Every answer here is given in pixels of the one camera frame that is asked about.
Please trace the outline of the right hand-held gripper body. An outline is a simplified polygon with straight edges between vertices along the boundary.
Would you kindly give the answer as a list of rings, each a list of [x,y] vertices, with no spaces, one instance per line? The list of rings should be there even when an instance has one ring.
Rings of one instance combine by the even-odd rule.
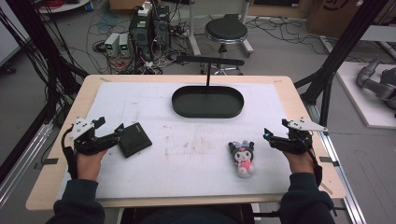
[[[310,119],[291,119],[288,137],[273,136],[270,147],[291,154],[304,154],[312,148],[313,140],[311,131],[327,132],[328,129]]]

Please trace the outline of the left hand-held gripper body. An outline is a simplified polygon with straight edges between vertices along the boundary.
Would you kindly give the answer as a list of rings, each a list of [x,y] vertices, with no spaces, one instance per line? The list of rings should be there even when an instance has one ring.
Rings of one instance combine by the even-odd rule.
[[[119,141],[114,132],[97,137],[91,120],[77,117],[73,124],[70,139],[74,142],[74,149],[84,155],[93,155],[114,147]]]

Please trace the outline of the black square wallet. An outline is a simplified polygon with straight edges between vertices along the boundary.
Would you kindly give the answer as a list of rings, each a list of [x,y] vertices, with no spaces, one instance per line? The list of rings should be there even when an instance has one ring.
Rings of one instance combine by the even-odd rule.
[[[151,145],[151,140],[139,122],[125,128],[119,141],[120,151],[125,158],[129,158]]]

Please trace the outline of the black-haired plush doll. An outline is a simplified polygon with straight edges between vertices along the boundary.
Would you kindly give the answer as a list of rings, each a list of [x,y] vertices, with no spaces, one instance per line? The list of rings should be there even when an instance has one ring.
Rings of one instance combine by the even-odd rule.
[[[242,143],[229,142],[228,147],[233,156],[237,174],[241,178],[250,178],[254,173],[254,143],[247,140]]]

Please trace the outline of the black oval tray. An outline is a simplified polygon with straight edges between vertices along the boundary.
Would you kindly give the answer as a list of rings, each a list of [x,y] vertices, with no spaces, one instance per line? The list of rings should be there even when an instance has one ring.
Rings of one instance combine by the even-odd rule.
[[[227,86],[184,86],[172,95],[174,111],[185,118],[230,119],[244,104],[242,93]]]

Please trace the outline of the person's right hand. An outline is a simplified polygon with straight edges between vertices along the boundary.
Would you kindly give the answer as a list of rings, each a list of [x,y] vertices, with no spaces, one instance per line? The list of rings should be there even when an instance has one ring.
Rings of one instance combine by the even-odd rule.
[[[299,173],[314,173],[314,163],[310,155],[305,152],[304,154],[296,155],[289,152],[284,152],[284,156],[289,162],[290,170],[293,174]]]

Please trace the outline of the white table mat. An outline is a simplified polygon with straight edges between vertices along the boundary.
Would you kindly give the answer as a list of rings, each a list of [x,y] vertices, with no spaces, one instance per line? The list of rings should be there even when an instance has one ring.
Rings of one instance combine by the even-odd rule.
[[[242,112],[232,119],[188,119],[172,108],[176,83],[104,82],[87,115],[104,117],[102,136],[120,124],[139,122],[152,142],[125,158],[119,147],[102,160],[97,198],[164,198],[282,194],[289,187],[289,164],[269,147],[264,129],[286,134],[285,112],[272,84],[236,85],[245,99]],[[229,142],[254,143],[254,173],[237,174]]]

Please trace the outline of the white floor board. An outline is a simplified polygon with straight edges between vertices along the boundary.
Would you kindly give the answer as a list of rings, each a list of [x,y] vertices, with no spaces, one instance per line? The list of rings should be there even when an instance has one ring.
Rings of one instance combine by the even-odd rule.
[[[396,130],[396,110],[356,84],[358,73],[364,66],[366,63],[344,62],[337,71],[338,79],[367,127]]]

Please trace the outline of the grey power supply unit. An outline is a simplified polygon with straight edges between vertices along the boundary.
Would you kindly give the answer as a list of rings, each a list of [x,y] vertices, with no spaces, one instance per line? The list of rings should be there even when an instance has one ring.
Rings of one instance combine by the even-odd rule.
[[[120,46],[120,55],[122,57],[129,57],[131,55],[129,36],[127,34],[120,34],[119,46]]]
[[[120,53],[120,35],[111,34],[105,41],[106,53],[109,57],[117,57]]]

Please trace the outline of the black stand with crossbar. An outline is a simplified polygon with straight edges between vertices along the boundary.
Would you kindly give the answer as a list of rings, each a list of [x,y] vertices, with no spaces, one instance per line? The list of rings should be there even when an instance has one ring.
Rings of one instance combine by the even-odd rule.
[[[200,56],[177,56],[177,62],[207,63],[209,65],[208,72],[206,74],[206,84],[205,84],[207,87],[209,87],[210,85],[210,76],[211,76],[210,69],[212,63],[236,65],[237,67],[245,64],[243,60],[223,59],[223,58],[214,58],[214,57],[200,57]]]

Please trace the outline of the black computer tower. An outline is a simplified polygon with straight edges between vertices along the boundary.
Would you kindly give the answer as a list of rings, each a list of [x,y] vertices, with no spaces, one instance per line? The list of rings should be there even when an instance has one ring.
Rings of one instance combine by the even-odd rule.
[[[151,43],[153,40],[153,23],[151,15],[133,15],[129,26],[135,57],[144,61],[152,60]]]
[[[169,6],[156,6],[153,9],[152,16],[157,46],[161,49],[167,49],[170,47]]]

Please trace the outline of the black round stool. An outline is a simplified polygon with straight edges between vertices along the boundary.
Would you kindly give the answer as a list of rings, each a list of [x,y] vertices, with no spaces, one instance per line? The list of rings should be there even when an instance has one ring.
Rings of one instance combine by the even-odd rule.
[[[226,58],[227,46],[240,44],[247,39],[248,28],[238,16],[226,15],[223,18],[214,19],[205,26],[205,36],[213,42],[219,43],[219,56],[221,59]],[[201,72],[209,74],[212,68],[217,68],[215,75],[225,75],[227,71],[235,71],[238,76],[242,76],[238,65],[235,67],[225,67],[223,64],[201,64]]]

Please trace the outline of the cardboard box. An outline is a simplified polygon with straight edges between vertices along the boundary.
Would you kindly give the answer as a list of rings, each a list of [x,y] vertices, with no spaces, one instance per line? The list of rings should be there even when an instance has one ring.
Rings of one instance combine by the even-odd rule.
[[[340,37],[364,0],[312,0],[313,4],[306,19],[306,30],[310,34]]]

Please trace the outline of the aluminium rail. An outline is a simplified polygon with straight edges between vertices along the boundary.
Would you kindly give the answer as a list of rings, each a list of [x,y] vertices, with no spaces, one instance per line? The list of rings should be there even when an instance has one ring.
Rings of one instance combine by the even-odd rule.
[[[341,203],[338,210],[347,213],[351,224],[366,224],[366,219],[350,186],[328,132],[313,131],[314,150],[318,164],[323,167],[321,189]]]
[[[4,181],[0,184],[0,210],[5,206],[15,188],[21,182],[21,179],[34,161],[38,152],[46,143],[52,130],[52,123],[42,124],[38,130],[34,132],[34,135],[29,138],[27,145],[21,147],[21,155],[11,167]]]

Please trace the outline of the black metal frame post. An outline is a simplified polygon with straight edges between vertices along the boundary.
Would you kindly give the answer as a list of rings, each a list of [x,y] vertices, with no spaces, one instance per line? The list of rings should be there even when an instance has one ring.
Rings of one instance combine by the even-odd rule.
[[[6,18],[2,9],[0,9],[0,22],[14,37],[45,84],[47,104],[44,107],[44,115],[45,121],[49,121],[57,114],[57,104],[66,103],[67,97],[78,93],[81,85],[77,77],[85,79],[89,74],[77,65],[66,45],[64,47],[69,61],[58,50],[35,7],[34,0],[5,1],[30,39],[27,40],[18,31],[18,28]]]
[[[322,95],[319,114],[320,125],[326,126],[328,123],[332,80],[336,72],[387,2],[388,0],[363,0],[361,8],[342,33],[319,70],[294,83],[296,89],[309,84],[307,90],[301,94],[302,101],[308,105],[315,105],[318,97]]]

